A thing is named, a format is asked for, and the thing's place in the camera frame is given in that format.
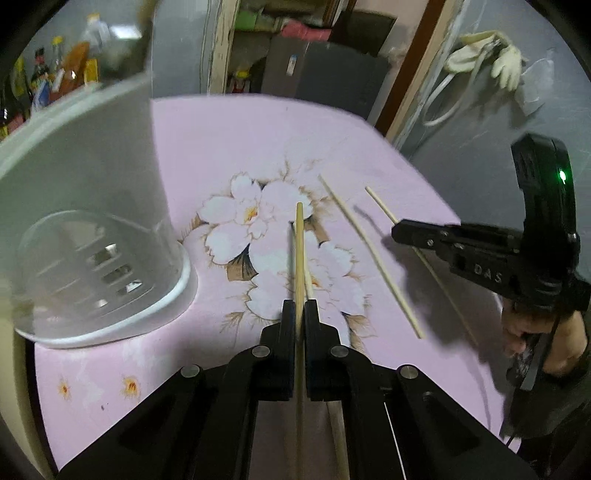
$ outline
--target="pink tablecloth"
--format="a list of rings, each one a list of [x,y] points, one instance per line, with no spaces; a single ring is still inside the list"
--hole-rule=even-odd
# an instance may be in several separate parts
[[[498,434],[508,386],[497,303],[430,257],[478,336],[474,351],[412,249],[392,244],[390,221],[363,188],[373,187],[399,218],[457,217],[377,132],[343,112],[262,96],[157,100],[153,115],[171,218],[196,267],[197,296],[181,317],[147,335],[70,351],[37,345],[41,410],[59,468],[183,365],[220,365],[258,342],[290,296],[289,221],[297,201],[307,217],[322,320],[376,364],[415,364]],[[378,246],[425,340],[416,338],[320,173]],[[274,427],[257,434],[253,478],[282,478],[266,467],[282,455],[274,415],[274,406],[261,409],[261,424]]]

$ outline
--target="white glove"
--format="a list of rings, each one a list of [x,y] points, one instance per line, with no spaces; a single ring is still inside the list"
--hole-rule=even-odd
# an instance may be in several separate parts
[[[495,39],[494,34],[481,40],[469,43],[465,47],[456,50],[449,55],[445,62],[445,68],[449,73],[471,72],[482,50]]]
[[[491,36],[494,36],[495,38],[499,39],[501,43],[506,47],[508,47],[509,45],[513,45],[511,39],[500,30],[486,30],[484,32],[478,33],[466,33],[460,35],[460,40],[464,45],[469,45],[471,43],[482,40],[483,38],[488,38]]]
[[[521,76],[521,52],[514,45],[503,48],[492,65],[491,77],[499,77],[499,86],[513,92]]]

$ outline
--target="person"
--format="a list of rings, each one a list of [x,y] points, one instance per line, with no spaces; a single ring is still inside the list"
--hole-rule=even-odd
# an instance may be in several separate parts
[[[504,300],[505,353],[522,353],[524,334],[550,333],[555,319]],[[518,455],[543,479],[591,479],[590,331],[581,312],[561,318],[534,388],[516,389],[511,401]]]

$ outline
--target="wooden door frame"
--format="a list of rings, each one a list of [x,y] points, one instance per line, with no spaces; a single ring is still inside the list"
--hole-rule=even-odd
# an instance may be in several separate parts
[[[390,125],[392,125],[394,117],[396,117],[398,109],[402,104],[402,100],[417,73],[445,3],[446,0],[428,0],[425,6],[425,11],[418,24],[413,41],[402,61],[400,71],[396,75],[382,112],[379,114],[378,120],[375,123],[375,128],[384,136],[386,136]]]

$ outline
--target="white bin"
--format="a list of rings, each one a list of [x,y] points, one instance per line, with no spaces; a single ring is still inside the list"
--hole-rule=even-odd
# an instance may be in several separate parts
[[[197,277],[174,237],[145,74],[63,98],[0,143],[0,296],[18,333],[69,348],[149,332]]]

